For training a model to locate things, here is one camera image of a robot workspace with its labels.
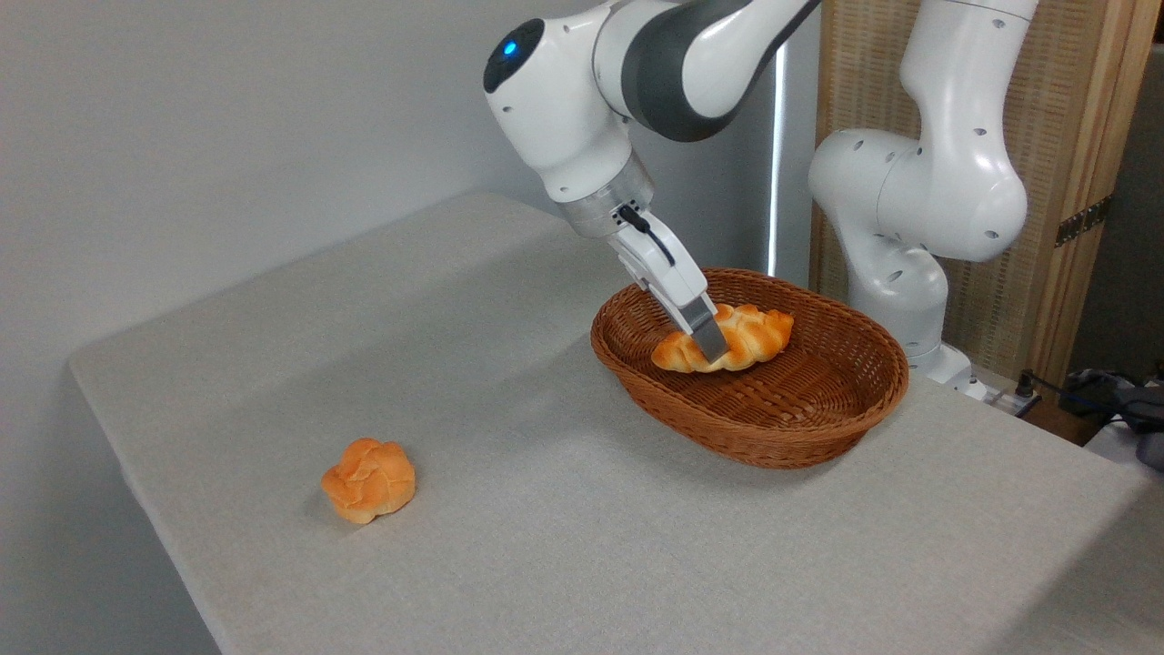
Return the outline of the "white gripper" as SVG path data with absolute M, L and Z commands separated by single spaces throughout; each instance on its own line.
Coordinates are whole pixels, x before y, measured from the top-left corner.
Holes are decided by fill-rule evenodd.
M 728 354 L 728 341 L 707 294 L 707 278 L 675 233 L 651 211 L 622 207 L 617 232 L 606 237 L 637 285 L 651 291 L 670 315 L 680 315 L 687 334 L 707 362 Z

